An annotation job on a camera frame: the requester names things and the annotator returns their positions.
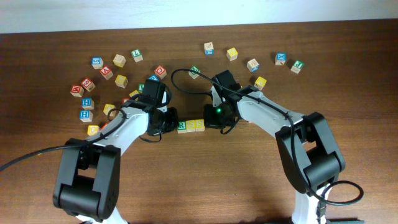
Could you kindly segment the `green R block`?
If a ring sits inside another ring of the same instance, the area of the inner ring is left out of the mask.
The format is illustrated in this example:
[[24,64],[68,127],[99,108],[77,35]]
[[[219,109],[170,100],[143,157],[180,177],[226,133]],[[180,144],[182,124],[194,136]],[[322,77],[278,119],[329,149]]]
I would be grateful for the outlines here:
[[185,121],[179,121],[178,122],[177,132],[179,134],[187,132],[187,127],[186,127],[186,122]]

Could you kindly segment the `yellow S block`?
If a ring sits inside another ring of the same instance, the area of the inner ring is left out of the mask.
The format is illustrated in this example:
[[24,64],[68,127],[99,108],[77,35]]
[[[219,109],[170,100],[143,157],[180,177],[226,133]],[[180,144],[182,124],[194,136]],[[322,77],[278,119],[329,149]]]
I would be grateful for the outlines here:
[[204,131],[205,130],[205,122],[204,119],[196,119],[195,120],[195,131]]
[[195,120],[186,121],[186,130],[188,133],[195,132],[196,131],[196,121]]

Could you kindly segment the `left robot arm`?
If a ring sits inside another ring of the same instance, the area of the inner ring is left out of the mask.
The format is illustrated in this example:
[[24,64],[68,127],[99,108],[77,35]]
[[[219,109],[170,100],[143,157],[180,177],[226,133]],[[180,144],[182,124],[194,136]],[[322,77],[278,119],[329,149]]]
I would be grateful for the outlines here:
[[178,126],[177,110],[169,107],[170,88],[146,80],[141,94],[115,111],[99,133],[86,140],[70,139],[63,148],[53,204],[82,223],[125,223],[116,208],[121,156],[144,134],[161,138]]

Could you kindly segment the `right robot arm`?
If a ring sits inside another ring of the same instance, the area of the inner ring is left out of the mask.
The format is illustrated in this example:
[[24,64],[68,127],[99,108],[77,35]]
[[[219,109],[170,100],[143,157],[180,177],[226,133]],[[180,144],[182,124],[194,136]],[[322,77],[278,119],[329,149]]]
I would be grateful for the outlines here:
[[205,106],[205,126],[226,134],[245,120],[274,137],[285,175],[295,189],[291,223],[326,223],[326,207],[332,204],[328,194],[339,184],[345,160],[325,117],[290,111],[254,86],[241,87],[228,70],[210,81],[213,102]]

